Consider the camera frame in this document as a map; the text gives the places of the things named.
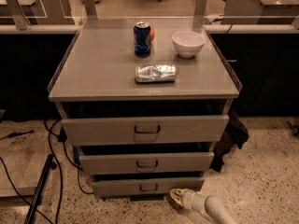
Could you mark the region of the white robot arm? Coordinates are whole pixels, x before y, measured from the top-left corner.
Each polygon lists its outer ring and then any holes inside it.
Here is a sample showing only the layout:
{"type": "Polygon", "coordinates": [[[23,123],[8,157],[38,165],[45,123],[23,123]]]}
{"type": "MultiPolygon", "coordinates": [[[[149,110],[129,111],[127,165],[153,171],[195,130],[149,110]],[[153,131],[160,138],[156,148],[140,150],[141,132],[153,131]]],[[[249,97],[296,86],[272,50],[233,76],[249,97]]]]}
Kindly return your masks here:
{"type": "Polygon", "coordinates": [[[204,196],[192,189],[171,189],[170,196],[177,204],[197,212],[210,224],[239,224],[217,196],[204,196]]]}

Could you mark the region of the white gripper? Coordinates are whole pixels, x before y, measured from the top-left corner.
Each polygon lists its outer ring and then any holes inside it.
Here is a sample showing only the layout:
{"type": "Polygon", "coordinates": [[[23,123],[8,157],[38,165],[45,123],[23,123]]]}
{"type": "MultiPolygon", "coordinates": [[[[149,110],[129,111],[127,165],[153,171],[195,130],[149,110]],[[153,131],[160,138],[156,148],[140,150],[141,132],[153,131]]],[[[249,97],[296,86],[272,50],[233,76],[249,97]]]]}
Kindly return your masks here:
{"type": "Polygon", "coordinates": [[[171,189],[170,197],[187,210],[203,212],[206,197],[191,189],[171,189]]]}

